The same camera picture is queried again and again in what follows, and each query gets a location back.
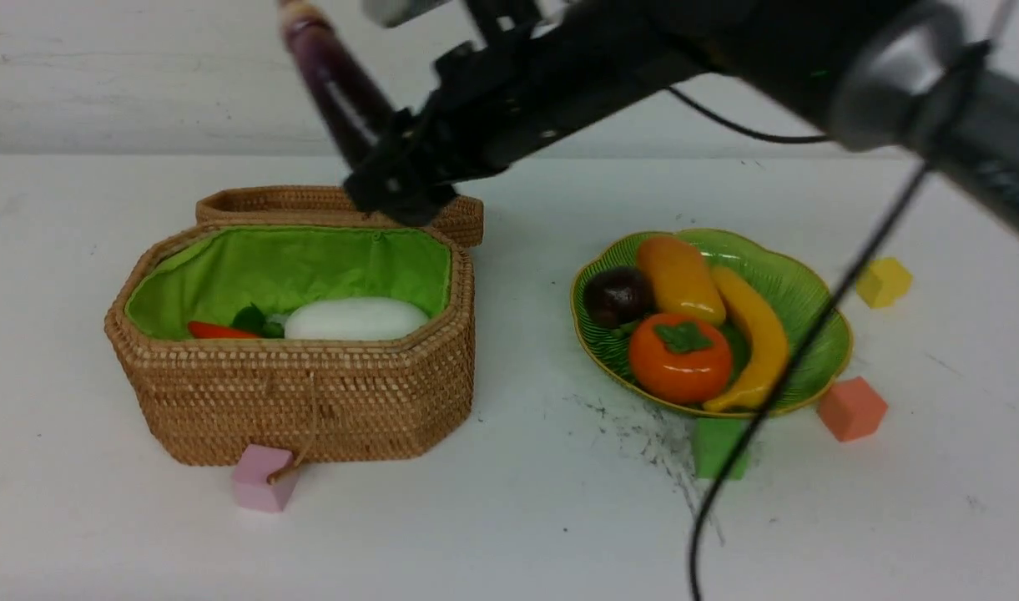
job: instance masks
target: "orange block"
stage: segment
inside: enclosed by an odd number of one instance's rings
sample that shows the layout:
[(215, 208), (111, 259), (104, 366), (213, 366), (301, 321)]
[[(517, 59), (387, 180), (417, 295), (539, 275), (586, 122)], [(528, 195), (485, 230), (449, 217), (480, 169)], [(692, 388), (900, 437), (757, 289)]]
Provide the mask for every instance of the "orange block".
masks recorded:
[(871, 437), (887, 413), (888, 403), (863, 377), (839, 381), (817, 407), (821, 422), (840, 442)]

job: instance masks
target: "green block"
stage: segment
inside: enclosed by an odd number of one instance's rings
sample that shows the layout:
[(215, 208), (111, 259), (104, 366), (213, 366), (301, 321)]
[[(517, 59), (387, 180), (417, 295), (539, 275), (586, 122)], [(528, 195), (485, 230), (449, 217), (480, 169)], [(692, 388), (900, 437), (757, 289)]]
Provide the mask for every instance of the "green block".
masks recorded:
[[(695, 425), (695, 433), (691, 440), (691, 450), (695, 456), (696, 479), (713, 480), (723, 467), (731, 449), (739, 441), (746, 428), (746, 422), (734, 419), (700, 419)], [(750, 451), (736, 461), (731, 472), (730, 480), (742, 480), (746, 475), (746, 465), (749, 463)]]

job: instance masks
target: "yellow block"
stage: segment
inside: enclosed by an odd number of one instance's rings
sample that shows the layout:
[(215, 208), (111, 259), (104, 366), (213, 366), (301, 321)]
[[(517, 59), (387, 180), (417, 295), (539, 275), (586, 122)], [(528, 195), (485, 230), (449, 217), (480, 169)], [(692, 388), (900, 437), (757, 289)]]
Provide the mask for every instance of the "yellow block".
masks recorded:
[(913, 274), (894, 257), (873, 261), (857, 280), (857, 295), (872, 309), (890, 308), (906, 296), (913, 285)]

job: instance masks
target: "banana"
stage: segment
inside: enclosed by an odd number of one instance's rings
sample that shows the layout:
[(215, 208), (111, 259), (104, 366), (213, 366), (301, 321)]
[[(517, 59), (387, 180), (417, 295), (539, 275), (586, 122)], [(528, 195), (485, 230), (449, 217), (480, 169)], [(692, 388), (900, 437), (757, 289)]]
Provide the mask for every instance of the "banana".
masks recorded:
[(756, 409), (787, 366), (791, 352), (787, 332), (768, 302), (735, 271), (713, 267), (712, 283), (723, 299), (731, 323), (750, 342), (750, 361), (739, 380), (722, 395), (703, 403), (703, 408), (714, 414), (731, 407)]

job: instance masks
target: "persimmon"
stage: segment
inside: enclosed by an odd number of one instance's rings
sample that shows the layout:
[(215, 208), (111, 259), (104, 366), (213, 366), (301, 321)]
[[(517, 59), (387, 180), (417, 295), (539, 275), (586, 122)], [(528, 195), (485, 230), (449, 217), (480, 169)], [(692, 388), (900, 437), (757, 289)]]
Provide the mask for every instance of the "persimmon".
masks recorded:
[(716, 327), (673, 313), (639, 324), (628, 343), (628, 363), (646, 392), (678, 405), (715, 398), (733, 370), (731, 346)]

